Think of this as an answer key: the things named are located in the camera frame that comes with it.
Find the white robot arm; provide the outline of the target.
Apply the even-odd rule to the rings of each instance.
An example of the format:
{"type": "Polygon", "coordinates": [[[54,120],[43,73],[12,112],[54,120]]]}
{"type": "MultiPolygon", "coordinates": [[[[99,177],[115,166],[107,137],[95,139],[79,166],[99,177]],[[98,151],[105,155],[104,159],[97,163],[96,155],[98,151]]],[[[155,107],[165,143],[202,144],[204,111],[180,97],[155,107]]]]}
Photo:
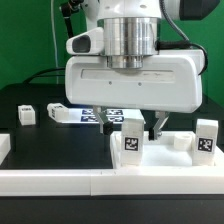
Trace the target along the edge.
{"type": "Polygon", "coordinates": [[[202,20],[220,0],[69,0],[64,16],[83,9],[87,31],[71,34],[65,90],[72,104],[91,105],[100,131],[112,132],[105,107],[151,110],[155,140],[171,112],[192,113],[202,103],[205,49],[177,20],[202,20]]]}

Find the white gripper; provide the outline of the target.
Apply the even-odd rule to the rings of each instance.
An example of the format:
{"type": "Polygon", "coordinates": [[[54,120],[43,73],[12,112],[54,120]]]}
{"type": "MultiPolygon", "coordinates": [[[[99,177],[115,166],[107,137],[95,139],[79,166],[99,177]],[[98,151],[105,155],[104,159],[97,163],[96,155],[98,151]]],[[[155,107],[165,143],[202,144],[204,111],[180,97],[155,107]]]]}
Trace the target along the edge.
{"type": "Polygon", "coordinates": [[[111,69],[104,57],[74,56],[66,65],[66,96],[72,104],[95,105],[100,133],[108,136],[113,123],[101,106],[156,111],[148,134],[153,141],[162,135],[169,112],[192,113],[201,105],[202,68],[200,50],[163,50],[146,57],[140,69],[111,69]]]}

